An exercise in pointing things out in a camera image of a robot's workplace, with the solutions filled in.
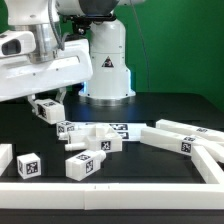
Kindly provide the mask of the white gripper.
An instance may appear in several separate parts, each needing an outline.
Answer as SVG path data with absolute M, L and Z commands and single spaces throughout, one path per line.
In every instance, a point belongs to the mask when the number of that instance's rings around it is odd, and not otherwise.
M 35 95 L 58 89 L 55 100 L 63 103 L 67 90 L 62 87 L 87 81 L 93 74 L 86 39 L 65 43 L 55 60 L 33 64 L 28 57 L 0 59 L 0 102 L 27 96 L 32 112 L 37 113 Z

